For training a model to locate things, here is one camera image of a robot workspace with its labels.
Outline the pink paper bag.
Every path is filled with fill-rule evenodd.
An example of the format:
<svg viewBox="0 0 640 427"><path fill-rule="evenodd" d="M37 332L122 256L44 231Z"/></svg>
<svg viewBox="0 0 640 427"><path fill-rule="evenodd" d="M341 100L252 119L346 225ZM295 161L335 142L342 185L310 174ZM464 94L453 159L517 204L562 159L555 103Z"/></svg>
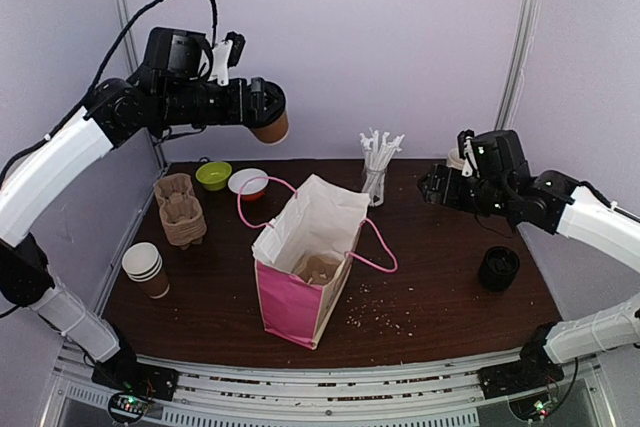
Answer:
<svg viewBox="0 0 640 427"><path fill-rule="evenodd" d="M252 244L254 274L264 330L296 345L318 347L330 317L359 261L393 274L398 261L368 217L371 196L312 174L300 186L272 176L252 174L237 189L236 208L245 221L242 196L257 181L275 182L291 191L280 213L261 224ZM392 265L384 267L357 253L361 230L370 225Z"/></svg>

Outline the black cup lid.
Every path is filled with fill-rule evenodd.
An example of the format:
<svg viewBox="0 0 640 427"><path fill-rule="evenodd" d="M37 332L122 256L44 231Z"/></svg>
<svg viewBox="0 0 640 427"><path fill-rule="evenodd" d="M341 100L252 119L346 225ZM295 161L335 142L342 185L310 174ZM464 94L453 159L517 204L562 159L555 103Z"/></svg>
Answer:
<svg viewBox="0 0 640 427"><path fill-rule="evenodd" d="M273 124L286 110L284 90L276 83L254 78L250 86L247 126L252 129Z"/></svg>

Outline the single cardboard cup carrier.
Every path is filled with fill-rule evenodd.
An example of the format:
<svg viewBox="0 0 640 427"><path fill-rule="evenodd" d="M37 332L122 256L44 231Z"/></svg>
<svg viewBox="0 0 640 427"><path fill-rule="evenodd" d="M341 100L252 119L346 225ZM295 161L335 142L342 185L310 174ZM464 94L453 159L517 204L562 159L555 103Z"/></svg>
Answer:
<svg viewBox="0 0 640 427"><path fill-rule="evenodd" d="M337 259L325 255L305 255L296 264L293 274L307 285L326 285L340 266Z"/></svg>

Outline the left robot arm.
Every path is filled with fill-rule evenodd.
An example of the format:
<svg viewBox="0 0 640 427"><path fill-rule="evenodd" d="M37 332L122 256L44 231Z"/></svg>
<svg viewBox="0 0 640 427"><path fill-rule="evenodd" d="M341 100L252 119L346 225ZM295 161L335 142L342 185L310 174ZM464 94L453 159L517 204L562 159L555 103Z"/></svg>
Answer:
<svg viewBox="0 0 640 427"><path fill-rule="evenodd" d="M283 89L261 77L231 78L245 40L211 45L205 34L156 27L142 63L126 80L90 88L61 129L44 138L1 186L1 292L75 342L123 391L144 371L123 336L48 270L30 232L48 206L88 167L141 130L156 138L176 126L243 126L263 143L288 132Z"/></svg>

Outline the brown paper coffee cup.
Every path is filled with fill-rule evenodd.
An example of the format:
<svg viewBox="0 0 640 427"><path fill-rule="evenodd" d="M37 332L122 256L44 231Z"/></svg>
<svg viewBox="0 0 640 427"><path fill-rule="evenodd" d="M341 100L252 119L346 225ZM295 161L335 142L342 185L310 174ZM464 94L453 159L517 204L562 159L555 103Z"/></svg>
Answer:
<svg viewBox="0 0 640 427"><path fill-rule="evenodd" d="M275 145L283 141L289 132L289 120L285 110L278 114L273 122L261 127L250 128L254 137L267 145Z"/></svg>

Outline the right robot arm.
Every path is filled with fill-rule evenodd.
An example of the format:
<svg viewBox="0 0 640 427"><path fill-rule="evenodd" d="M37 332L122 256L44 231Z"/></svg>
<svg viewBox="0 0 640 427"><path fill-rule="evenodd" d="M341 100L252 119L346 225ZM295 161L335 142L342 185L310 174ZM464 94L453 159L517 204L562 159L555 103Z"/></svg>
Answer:
<svg viewBox="0 0 640 427"><path fill-rule="evenodd" d="M514 130L458 135L461 169L434 165L418 181L425 202L476 216L501 216L511 228L531 224L589 245L632 270L639 268L639 218L587 181L556 170L534 176ZM551 371L585 355L639 341L639 298L574 321L542 328L513 366L519 387L535 387Z"/></svg>

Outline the stack of paper cups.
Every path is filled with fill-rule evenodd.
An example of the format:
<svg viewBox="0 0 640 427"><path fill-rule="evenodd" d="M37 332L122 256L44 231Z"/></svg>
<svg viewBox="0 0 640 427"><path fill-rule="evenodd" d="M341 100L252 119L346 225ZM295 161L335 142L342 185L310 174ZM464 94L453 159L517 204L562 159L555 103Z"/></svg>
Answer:
<svg viewBox="0 0 640 427"><path fill-rule="evenodd" d="M170 291L170 282L163 267L162 256L150 242L132 245L121 261L127 277L151 299L160 299Z"/></svg>

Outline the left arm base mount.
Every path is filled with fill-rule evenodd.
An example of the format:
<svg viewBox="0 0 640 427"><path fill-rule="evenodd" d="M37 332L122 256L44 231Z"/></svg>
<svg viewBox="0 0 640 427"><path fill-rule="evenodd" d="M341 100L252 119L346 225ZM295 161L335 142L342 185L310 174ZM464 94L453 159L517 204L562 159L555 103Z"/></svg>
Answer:
<svg viewBox="0 0 640 427"><path fill-rule="evenodd" d="M91 380L136 397L171 401L178 378L175 369L141 363L135 356L118 352L113 358L95 364Z"/></svg>

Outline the cardboard cup carrier stack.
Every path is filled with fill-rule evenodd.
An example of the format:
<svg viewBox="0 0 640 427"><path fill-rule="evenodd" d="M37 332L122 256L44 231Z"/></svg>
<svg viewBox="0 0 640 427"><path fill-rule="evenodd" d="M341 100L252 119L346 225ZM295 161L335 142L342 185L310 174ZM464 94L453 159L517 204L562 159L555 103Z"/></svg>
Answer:
<svg viewBox="0 0 640 427"><path fill-rule="evenodd" d="M191 177L179 173L160 178L154 184L154 196L169 244L182 250L200 245L207 224Z"/></svg>

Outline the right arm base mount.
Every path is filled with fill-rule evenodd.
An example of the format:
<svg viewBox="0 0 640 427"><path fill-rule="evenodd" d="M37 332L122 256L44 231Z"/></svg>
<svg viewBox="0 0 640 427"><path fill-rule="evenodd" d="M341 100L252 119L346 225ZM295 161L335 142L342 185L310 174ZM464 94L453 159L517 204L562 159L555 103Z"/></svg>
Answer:
<svg viewBox="0 0 640 427"><path fill-rule="evenodd" d="M478 377L484 398L493 399L545 387L549 381L561 381L564 371L545 356L525 357L483 367L478 371Z"/></svg>

